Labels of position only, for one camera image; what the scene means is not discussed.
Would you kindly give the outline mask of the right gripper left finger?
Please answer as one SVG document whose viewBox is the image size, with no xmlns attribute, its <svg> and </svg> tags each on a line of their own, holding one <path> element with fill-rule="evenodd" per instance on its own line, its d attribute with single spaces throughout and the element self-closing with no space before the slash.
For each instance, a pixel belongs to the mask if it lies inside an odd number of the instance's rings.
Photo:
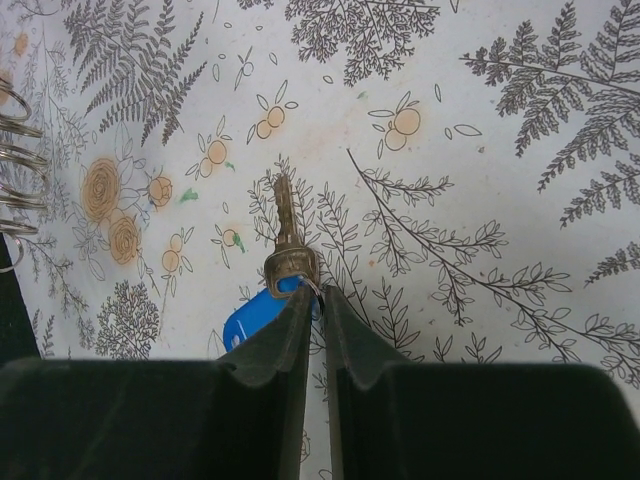
<svg viewBox="0 0 640 480">
<path fill-rule="evenodd" d="M 216 360 L 25 358 L 1 371 L 5 479 L 295 479 L 313 293 Z"/>
</svg>

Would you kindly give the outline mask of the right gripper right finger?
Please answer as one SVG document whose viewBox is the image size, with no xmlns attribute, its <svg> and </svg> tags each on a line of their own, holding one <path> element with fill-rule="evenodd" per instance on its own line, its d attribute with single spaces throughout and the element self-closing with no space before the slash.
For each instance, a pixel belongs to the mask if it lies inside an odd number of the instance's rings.
<svg viewBox="0 0 640 480">
<path fill-rule="evenodd" d="M 417 363 L 325 294 L 337 479 L 635 479 L 639 430 L 585 365 Z"/>
</svg>

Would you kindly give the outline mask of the large silver keyring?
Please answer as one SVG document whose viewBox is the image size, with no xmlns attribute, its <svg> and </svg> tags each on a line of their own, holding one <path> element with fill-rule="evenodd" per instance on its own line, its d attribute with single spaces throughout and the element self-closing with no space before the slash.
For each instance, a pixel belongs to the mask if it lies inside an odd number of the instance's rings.
<svg viewBox="0 0 640 480">
<path fill-rule="evenodd" d="M 1 113 L 1 165 L 11 165 L 26 170 L 39 178 L 38 188 L 21 190 L 8 179 L 1 178 L 1 206 L 9 210 L 45 211 L 45 197 L 50 191 L 50 180 L 46 173 L 49 162 L 34 150 L 18 145 L 17 137 L 41 139 L 43 131 L 27 125 L 32 109 L 26 99 L 14 88 L 11 81 L 1 79 L 1 95 L 6 96 L 21 108 L 20 114 Z M 24 237 L 35 236 L 39 228 L 28 220 L 1 218 L 1 236 L 11 240 L 17 248 L 17 258 L 1 265 L 1 273 L 16 269 L 25 256 Z"/>
</svg>

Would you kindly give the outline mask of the floral table mat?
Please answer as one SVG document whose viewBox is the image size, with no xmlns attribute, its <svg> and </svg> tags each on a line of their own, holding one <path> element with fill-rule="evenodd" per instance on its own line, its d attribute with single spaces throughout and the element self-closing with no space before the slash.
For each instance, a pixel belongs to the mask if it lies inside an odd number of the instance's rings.
<svg viewBox="0 0 640 480">
<path fill-rule="evenodd" d="M 5 1 L 2 78 L 51 184 L 1 206 L 39 228 L 1 371 L 229 353 L 285 175 L 319 264 L 295 479 L 337 479 L 332 287 L 417 363 L 599 369 L 639 430 L 637 2 Z"/>
</svg>

